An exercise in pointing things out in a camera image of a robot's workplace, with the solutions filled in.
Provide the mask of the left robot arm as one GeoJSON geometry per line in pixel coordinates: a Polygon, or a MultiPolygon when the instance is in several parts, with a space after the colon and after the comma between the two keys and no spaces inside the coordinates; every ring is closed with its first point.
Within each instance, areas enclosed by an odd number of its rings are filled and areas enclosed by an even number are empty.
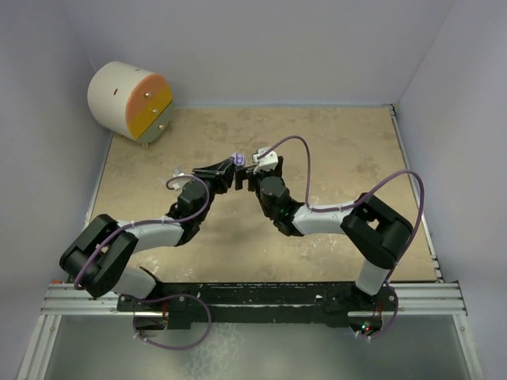
{"type": "Polygon", "coordinates": [[[178,247],[200,231],[217,195],[231,188],[237,158],[230,156],[208,167],[194,169],[166,182],[185,180],[177,201],[160,218],[119,222],[98,215],[76,237],[59,259],[59,266],[74,280],[74,288],[98,298],[110,291],[133,295],[145,310],[162,304],[158,280],[143,269],[128,267],[132,255],[158,247],[178,247]]]}

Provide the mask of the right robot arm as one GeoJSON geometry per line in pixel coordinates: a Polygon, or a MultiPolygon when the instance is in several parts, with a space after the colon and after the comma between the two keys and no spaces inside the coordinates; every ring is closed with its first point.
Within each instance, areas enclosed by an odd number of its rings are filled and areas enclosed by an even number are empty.
{"type": "Polygon", "coordinates": [[[282,178],[283,158],[269,169],[255,165],[235,169],[234,186],[254,192],[266,218],[283,235],[343,234],[364,258],[352,292],[353,303],[370,310],[380,300],[380,288],[413,239],[412,224],[374,195],[351,203],[311,209],[291,197],[282,178]]]}

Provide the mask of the purple earbud charging case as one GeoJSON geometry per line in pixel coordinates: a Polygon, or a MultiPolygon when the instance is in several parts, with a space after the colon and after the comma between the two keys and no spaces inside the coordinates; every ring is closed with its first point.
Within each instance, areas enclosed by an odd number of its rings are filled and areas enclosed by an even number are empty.
{"type": "Polygon", "coordinates": [[[234,165],[237,167],[245,167],[246,166],[246,156],[239,152],[234,152],[231,157],[233,158],[234,165]]]}

